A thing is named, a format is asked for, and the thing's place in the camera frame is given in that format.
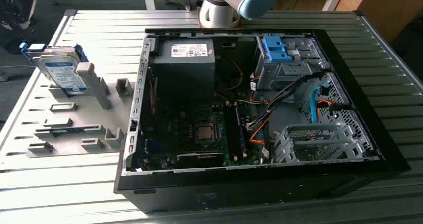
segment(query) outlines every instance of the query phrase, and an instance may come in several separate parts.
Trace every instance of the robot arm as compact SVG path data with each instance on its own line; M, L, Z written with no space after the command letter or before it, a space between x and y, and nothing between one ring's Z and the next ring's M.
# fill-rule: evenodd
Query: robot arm
M205 0L201 24L207 28L237 27L239 16L249 20L261 17L275 2L277 0Z

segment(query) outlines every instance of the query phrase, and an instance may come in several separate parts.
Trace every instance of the open computer case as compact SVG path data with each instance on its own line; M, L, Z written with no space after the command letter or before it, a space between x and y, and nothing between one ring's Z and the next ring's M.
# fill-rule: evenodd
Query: open computer case
M325 30L146 31L115 193L145 212L340 197L410 170Z

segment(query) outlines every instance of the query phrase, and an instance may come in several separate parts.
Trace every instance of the ram slot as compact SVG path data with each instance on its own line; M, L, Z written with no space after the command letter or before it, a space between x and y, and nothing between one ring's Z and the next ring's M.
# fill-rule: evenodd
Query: ram slot
M237 104L229 104L223 107L223 118L230 157L238 161L247 157L247 148Z

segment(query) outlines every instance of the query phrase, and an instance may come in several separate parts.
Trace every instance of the metal table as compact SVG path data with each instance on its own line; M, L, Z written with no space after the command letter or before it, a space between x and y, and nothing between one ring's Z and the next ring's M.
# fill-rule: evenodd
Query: metal table
M413 170L340 199L147 216L114 194L119 153L27 157L31 119L51 116L33 109L51 99L37 70L0 133L0 222L422 223L423 86L366 19L352 12L271 12L243 25L329 31ZM51 45L78 41L106 80L134 80L145 29L197 26L195 13L183 11L69 11Z

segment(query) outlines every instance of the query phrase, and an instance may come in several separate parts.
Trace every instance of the hard drive label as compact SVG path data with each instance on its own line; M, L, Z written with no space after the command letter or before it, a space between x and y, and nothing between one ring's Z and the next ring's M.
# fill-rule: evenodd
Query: hard drive label
M75 95L83 94L83 91L87 89L87 85L75 72L74 64L71 62L51 62L45 65L54 80L59 83L67 93Z

